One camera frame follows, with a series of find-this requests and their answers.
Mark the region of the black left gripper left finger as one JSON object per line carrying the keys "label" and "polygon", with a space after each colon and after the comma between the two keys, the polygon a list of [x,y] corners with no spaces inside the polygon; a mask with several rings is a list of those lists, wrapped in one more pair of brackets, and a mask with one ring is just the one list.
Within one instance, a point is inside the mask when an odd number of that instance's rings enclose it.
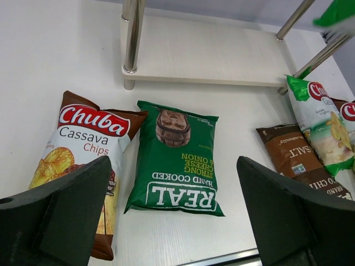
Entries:
{"label": "black left gripper left finger", "polygon": [[1,265],[87,265],[111,172],[108,156],[1,199]]}

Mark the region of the green Real chips bag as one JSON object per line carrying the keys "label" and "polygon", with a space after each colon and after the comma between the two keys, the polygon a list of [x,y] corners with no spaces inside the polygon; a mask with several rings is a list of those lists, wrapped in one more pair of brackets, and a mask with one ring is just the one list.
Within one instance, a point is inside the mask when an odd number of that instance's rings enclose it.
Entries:
{"label": "green Real chips bag", "polygon": [[140,128],[135,181],[125,210],[183,211],[222,217],[216,200],[217,116],[139,100],[148,116]]}

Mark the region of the brown Kettle chips bag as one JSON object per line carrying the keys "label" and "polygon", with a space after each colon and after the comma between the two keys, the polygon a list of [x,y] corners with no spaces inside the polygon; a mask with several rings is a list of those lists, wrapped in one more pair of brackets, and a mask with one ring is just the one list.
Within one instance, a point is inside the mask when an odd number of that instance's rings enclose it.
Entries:
{"label": "brown Kettle chips bag", "polygon": [[281,175],[329,195],[351,200],[350,191],[326,171],[296,124],[256,129],[268,155]]}

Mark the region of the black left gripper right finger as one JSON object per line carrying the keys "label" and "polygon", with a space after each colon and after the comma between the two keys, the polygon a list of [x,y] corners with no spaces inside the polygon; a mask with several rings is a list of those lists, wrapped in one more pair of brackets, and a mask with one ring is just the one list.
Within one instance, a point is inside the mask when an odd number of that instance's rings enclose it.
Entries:
{"label": "black left gripper right finger", "polygon": [[236,163],[263,265],[354,265],[354,202],[240,156]]}

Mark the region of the green Chuba seaweed bag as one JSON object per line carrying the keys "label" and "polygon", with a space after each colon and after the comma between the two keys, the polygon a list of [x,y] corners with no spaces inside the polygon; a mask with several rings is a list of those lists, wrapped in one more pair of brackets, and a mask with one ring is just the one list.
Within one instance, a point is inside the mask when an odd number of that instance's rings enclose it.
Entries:
{"label": "green Chuba seaweed bag", "polygon": [[321,28],[341,24],[354,24],[354,0],[334,0],[324,13],[313,20],[313,25]]}
{"label": "green Chuba seaweed bag", "polygon": [[286,76],[288,95],[301,132],[322,165],[335,177],[351,170],[354,152],[341,115],[323,85]]}

